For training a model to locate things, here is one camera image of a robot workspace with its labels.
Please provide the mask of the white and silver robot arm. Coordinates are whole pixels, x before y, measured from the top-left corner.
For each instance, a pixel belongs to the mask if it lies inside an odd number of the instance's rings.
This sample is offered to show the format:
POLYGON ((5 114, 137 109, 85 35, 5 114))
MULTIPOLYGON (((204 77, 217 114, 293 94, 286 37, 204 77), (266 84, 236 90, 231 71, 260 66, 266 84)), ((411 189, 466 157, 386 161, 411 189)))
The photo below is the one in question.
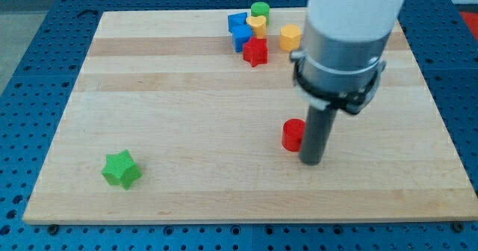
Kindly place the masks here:
POLYGON ((404 0, 308 0, 294 86, 314 113, 358 114, 374 98, 404 0))

